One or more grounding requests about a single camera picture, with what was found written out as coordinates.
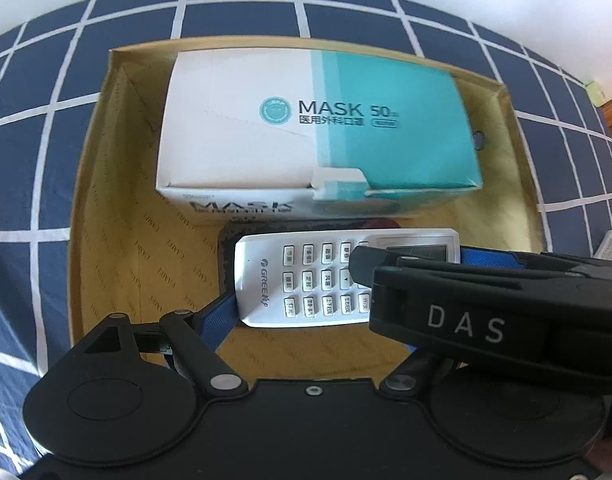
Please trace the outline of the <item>white Gree remote control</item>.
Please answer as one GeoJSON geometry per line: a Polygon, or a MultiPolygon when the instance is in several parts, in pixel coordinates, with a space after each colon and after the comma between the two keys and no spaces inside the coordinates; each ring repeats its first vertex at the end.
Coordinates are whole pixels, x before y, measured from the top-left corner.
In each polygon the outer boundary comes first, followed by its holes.
{"type": "Polygon", "coordinates": [[[251,234],[234,245],[240,320],[256,328],[369,321],[371,276],[350,270],[359,246],[435,261],[460,261],[452,229],[356,229],[251,234]]]}

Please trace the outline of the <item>teal white mask box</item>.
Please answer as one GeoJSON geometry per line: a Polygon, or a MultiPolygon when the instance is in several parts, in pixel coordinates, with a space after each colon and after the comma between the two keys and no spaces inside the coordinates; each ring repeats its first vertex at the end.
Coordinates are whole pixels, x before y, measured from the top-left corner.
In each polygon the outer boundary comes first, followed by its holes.
{"type": "Polygon", "coordinates": [[[399,216],[483,184],[446,70],[297,48],[180,53],[155,187],[192,214],[399,216]]]}

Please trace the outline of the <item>white multicolour button remote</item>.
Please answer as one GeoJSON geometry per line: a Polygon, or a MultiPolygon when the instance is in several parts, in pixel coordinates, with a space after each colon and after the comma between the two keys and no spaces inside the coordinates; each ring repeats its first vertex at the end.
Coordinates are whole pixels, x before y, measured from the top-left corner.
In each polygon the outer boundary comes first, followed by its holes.
{"type": "Polygon", "coordinates": [[[612,261],[612,230],[606,232],[594,256],[597,259],[612,261]]]}

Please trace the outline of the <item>brown cardboard box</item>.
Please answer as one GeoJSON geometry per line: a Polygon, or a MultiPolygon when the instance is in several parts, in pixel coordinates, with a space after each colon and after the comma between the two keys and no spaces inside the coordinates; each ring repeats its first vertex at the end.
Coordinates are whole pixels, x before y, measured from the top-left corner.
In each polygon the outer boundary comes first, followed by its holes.
{"type": "MultiPolygon", "coordinates": [[[[80,158],[68,250],[72,341],[124,312],[137,323],[178,309],[197,311],[219,292],[221,220],[190,220],[156,192],[155,159],[172,64],[181,51],[225,47],[341,51],[341,41],[217,36],[114,49],[80,158]]],[[[483,187],[426,206],[408,226],[446,226],[464,244],[540,252],[538,197],[508,89],[451,69],[471,125],[484,133],[483,187]]],[[[383,378],[407,348],[364,324],[311,330],[238,327],[219,355],[248,382],[258,378],[383,378]]]]}

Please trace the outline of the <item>pale green tape roll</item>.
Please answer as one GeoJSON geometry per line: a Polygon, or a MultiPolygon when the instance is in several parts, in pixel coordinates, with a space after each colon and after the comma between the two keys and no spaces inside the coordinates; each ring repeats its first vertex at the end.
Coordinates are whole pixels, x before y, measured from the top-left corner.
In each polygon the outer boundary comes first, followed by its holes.
{"type": "Polygon", "coordinates": [[[601,84],[598,81],[588,82],[585,86],[588,98],[591,100],[591,103],[594,104],[595,107],[602,107],[608,99],[606,98],[606,94],[604,93],[601,84]]]}

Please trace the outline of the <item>blue checkered bed sheet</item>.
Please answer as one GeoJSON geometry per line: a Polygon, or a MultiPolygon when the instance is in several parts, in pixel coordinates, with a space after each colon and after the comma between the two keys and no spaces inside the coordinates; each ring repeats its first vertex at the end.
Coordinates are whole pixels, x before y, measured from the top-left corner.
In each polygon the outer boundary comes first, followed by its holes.
{"type": "Polygon", "coordinates": [[[23,398],[70,345],[72,197],[108,54],[242,34],[419,53],[501,80],[521,116],[551,247],[588,255],[612,233],[612,140],[582,83],[463,13],[414,0],[80,0],[38,16],[0,35],[0,469],[36,462],[23,398]]]}

